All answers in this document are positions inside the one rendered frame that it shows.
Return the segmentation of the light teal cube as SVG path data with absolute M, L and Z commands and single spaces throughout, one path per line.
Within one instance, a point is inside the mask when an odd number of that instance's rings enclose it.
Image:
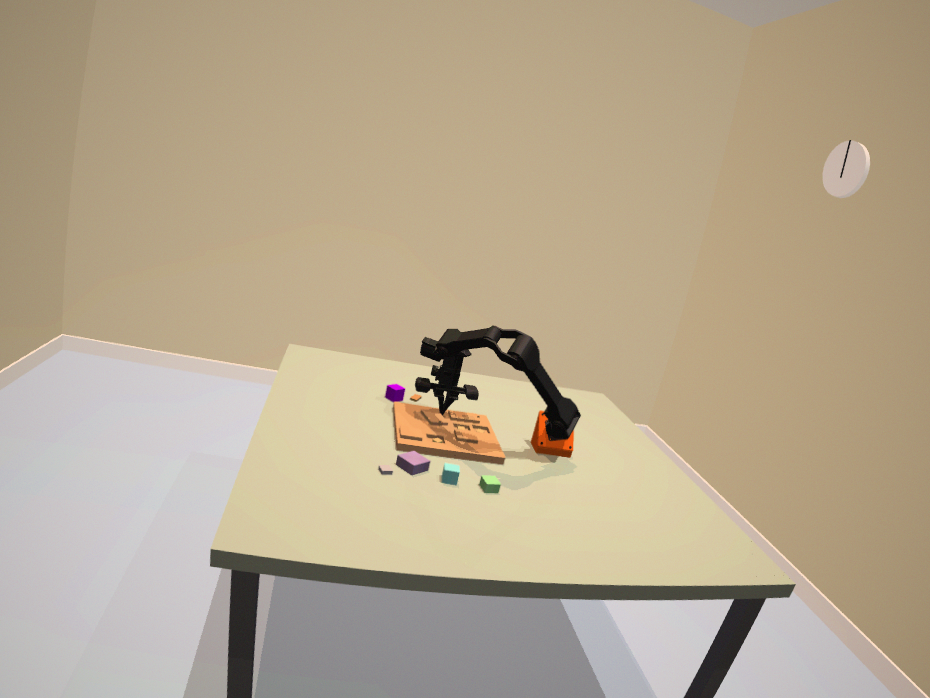
M 457 486 L 459 473 L 459 466 L 444 463 L 441 475 L 441 483 Z

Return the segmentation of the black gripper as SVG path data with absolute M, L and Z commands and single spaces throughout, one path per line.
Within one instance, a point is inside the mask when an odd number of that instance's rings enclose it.
M 428 378 L 418 377 L 415 381 L 415 389 L 417 392 L 422 393 L 427 393 L 430 389 L 433 389 L 434 396 L 438 398 L 439 412 L 443 416 L 449 406 L 459 399 L 459 394 L 465 394 L 469 400 L 478 400 L 479 392 L 476 386 L 464 384 L 463 388 L 457 387 L 460 372 L 461 369 L 449 369 L 442 365 L 438 384 L 430 383 Z M 445 401 L 444 391 L 447 392 Z

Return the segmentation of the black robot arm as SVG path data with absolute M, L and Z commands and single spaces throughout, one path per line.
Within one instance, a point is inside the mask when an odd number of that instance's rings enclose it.
M 515 338 L 507 353 L 497 345 L 500 338 Z M 569 439 L 581 415 L 574 401 L 562 397 L 546 373 L 540 362 L 540 350 L 531 336 L 497 326 L 466 332 L 447 329 L 439 341 L 424 337 L 420 354 L 438 362 L 443 359 L 444 367 L 459 370 L 463 358 L 472 355 L 468 349 L 483 347 L 492 349 L 501 361 L 527 375 L 547 406 L 544 415 L 548 418 L 545 428 L 549 441 Z M 435 381 L 439 381 L 442 365 L 432 366 Z

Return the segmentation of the light green block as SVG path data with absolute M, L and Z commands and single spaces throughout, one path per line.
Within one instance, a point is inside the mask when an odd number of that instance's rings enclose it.
M 485 493 L 498 493 L 501 486 L 496 476 L 489 475 L 482 475 L 479 485 Z

